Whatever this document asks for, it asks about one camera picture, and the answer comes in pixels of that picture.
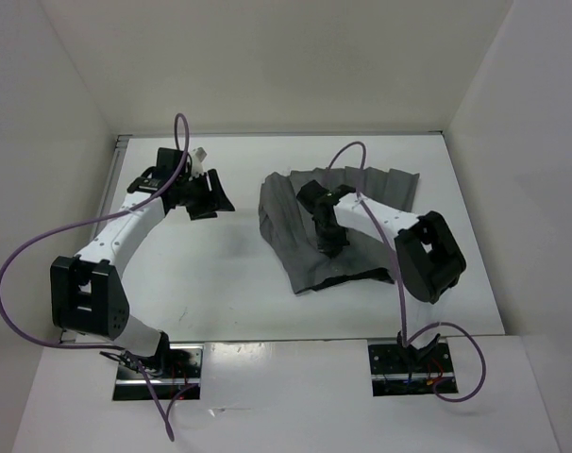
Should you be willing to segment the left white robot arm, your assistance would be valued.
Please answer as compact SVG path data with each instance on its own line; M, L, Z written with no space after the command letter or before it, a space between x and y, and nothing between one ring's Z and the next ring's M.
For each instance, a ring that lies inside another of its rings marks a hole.
M52 320L55 326L109 341L138 359L150 377L161 377L177 360L168 335L130 312L123 273L147 235L177 207L192 220L234 211L214 169L180 176L160 197L160 179L138 177L127 189L126 215L109 221L73 257L58 257L50 268Z

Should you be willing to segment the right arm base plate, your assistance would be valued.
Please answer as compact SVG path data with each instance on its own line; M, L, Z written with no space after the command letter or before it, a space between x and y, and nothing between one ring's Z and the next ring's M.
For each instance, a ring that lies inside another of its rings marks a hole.
M432 394L455 395L458 387L446 341L429 346L403 348L397 340L367 345L373 396Z

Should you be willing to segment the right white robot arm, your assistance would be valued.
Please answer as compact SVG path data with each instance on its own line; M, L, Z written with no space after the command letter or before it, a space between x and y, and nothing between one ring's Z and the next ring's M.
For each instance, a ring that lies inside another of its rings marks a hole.
M458 284L466 260L440 213L397 210L346 185L332 192L322 186L317 189L319 193L308 202L302 194L297 198L314 221L322 253L338 255L349 245L346 233L355 230L386 241L395 251L393 271L416 300L433 305Z

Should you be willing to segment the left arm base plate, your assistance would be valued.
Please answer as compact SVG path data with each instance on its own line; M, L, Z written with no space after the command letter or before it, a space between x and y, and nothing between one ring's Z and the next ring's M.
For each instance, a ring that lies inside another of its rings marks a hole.
M164 371L147 369L148 378L159 401L197 400L201 392L204 358L203 344L172 343L172 364ZM117 363L113 401L145 401L152 396L139 369L126 357L110 354Z

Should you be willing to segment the grey pleated skirt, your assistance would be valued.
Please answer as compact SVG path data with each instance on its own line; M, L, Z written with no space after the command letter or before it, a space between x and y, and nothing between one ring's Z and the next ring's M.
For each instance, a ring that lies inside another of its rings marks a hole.
M338 256L322 254L311 215L296 200L303 185L312 180L333 190L342 184L356 186L359 175L363 175L363 194L398 210L412 209L420 175L398 169L315 168L287 176L273 173L261 184L260 233L276 253L295 294L318 292L352 280L394 282L379 242L358 231L347 232L349 246Z

